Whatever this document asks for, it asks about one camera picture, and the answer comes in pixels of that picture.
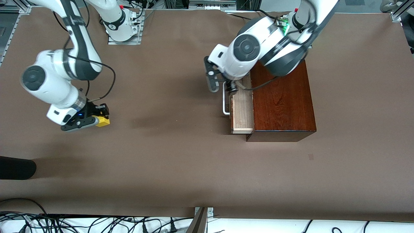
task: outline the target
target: green circuit board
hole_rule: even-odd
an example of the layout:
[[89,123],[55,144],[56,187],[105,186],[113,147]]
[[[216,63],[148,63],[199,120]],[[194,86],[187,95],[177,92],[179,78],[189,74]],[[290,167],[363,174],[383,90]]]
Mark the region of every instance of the green circuit board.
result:
[[289,30],[290,24],[289,24],[289,18],[287,15],[283,15],[277,18],[277,25],[280,27],[283,31],[283,34],[286,36],[286,33]]

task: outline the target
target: black object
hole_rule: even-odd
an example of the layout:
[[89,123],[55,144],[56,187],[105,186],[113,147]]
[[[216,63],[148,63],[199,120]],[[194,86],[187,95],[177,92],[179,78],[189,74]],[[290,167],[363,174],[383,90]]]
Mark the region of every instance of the black object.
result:
[[309,225],[311,224],[312,221],[313,221],[313,219],[308,222],[308,224],[306,225],[305,230],[302,233],[306,233],[308,231]]
[[65,125],[62,125],[60,129],[62,131],[73,131],[88,126],[94,126],[97,124],[96,117],[105,117],[109,119],[109,109],[106,104],[94,105],[92,102],[87,102],[86,105],[77,112]]
[[401,24],[408,45],[411,47],[411,53],[413,53],[412,48],[414,48],[414,17],[408,13],[404,13],[401,16]]
[[337,228],[337,227],[334,227],[334,228],[332,228],[332,233],[337,233],[337,232],[335,232],[335,230],[338,230],[339,231],[339,233],[342,233],[342,231],[341,231],[341,229],[339,229],[339,228]]
[[366,227],[368,226],[368,223],[369,223],[370,221],[367,221],[366,223],[365,223],[365,225],[363,226],[363,233],[365,233],[365,230],[366,230]]
[[0,180],[27,180],[35,172],[32,160],[0,156]]
[[301,29],[304,27],[304,25],[298,22],[298,20],[296,19],[296,13],[292,17],[292,23],[295,26],[295,28],[298,29],[299,32],[301,33],[302,32]]
[[148,1],[147,0],[141,0],[141,3],[142,3],[142,8],[145,9],[147,7]]
[[45,70],[40,66],[28,67],[23,75],[22,82],[29,90],[37,91],[46,79]]
[[260,52],[259,41],[251,35],[241,35],[234,41],[234,56],[239,61],[252,61]]
[[206,77],[207,77],[207,84],[209,86],[210,91],[217,92],[219,87],[217,86],[217,75],[220,74],[219,70],[214,69],[214,64],[208,61],[208,56],[204,57],[204,67],[206,69]]
[[148,233],[147,227],[145,226],[145,223],[142,223],[142,233]]
[[238,91],[236,83],[234,81],[227,81],[226,82],[226,91],[230,95],[234,95]]
[[181,1],[183,3],[183,7],[186,8],[186,9],[188,9],[188,2],[189,2],[189,0],[181,0]]
[[177,228],[176,228],[176,226],[175,226],[175,224],[174,224],[174,221],[173,221],[173,218],[171,217],[171,219],[170,219],[170,223],[171,223],[171,230],[170,230],[170,233],[175,233],[175,232],[177,232],[178,230],[177,230]]

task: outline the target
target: yellow block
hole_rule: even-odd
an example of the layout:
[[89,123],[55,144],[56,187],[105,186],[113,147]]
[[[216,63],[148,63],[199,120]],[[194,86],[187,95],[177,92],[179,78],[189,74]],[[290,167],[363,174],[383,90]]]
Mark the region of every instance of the yellow block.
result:
[[103,116],[94,116],[94,117],[96,117],[96,118],[99,119],[99,123],[96,125],[98,127],[102,127],[102,126],[105,126],[105,125],[109,125],[110,124],[109,119],[107,119],[107,118],[105,118]]

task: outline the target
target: wood grain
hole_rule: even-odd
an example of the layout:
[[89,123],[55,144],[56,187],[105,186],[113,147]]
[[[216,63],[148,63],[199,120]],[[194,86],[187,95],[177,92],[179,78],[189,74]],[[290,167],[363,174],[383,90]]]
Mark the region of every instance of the wood grain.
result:
[[[255,65],[250,75],[253,87],[273,78],[260,63]],[[281,137],[276,136],[274,139],[264,141],[299,141],[308,136],[308,132],[315,132],[316,123],[306,63],[302,62],[290,74],[253,91],[253,115],[254,133],[260,131],[299,133],[294,134],[295,137],[289,134],[286,140],[280,140]],[[298,137],[301,132],[306,132],[306,136]]]
[[[246,88],[251,88],[250,74],[240,80]],[[231,133],[251,134],[254,127],[252,91],[240,90],[231,97]]]

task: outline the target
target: metal bracket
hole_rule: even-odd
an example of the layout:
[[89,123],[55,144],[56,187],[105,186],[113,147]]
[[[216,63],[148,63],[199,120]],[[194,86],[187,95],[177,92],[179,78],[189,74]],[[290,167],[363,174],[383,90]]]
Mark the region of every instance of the metal bracket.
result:
[[145,10],[142,12],[142,15],[137,19],[138,22],[140,22],[137,25],[137,33],[135,35],[133,35],[131,38],[129,38],[126,41],[115,41],[114,39],[112,39],[110,36],[108,36],[108,44],[109,45],[139,45],[141,44],[142,41],[142,32],[144,31],[144,24],[145,21],[143,21],[145,19]]
[[393,23],[399,23],[399,22],[401,22],[401,17],[400,16],[395,17],[394,12],[391,12],[390,13],[390,16],[391,16],[391,20],[392,20]]
[[223,82],[223,114],[226,116],[230,116],[230,112],[226,112],[226,82]]
[[207,219],[213,216],[213,207],[196,207],[195,217],[185,233],[206,233]]
[[214,69],[213,64],[208,61],[208,56],[204,57],[204,67],[206,70],[208,88],[211,92],[218,92],[219,82],[217,80],[217,75],[220,74],[220,71]]
[[399,7],[391,12],[392,22],[401,22],[401,15],[408,11],[414,5],[414,0],[405,0]]

